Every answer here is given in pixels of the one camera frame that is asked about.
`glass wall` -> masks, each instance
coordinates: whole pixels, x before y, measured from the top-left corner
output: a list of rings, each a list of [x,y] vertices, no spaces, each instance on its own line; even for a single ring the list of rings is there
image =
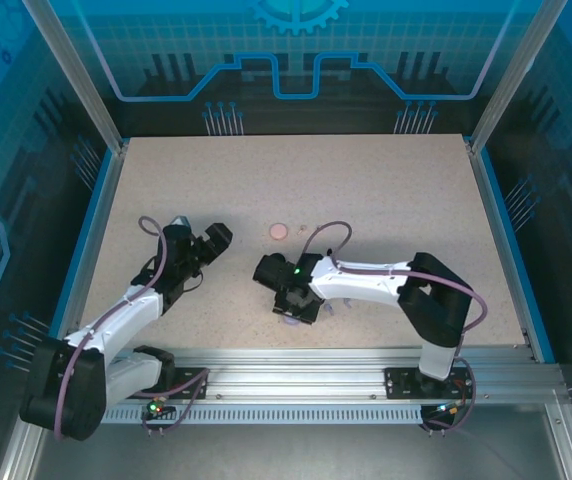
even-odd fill
[[[105,150],[21,2],[0,1],[0,452]]]
[[[572,1],[488,152],[554,354],[572,385]]]
[[[540,0],[53,0],[124,136],[471,133]]]

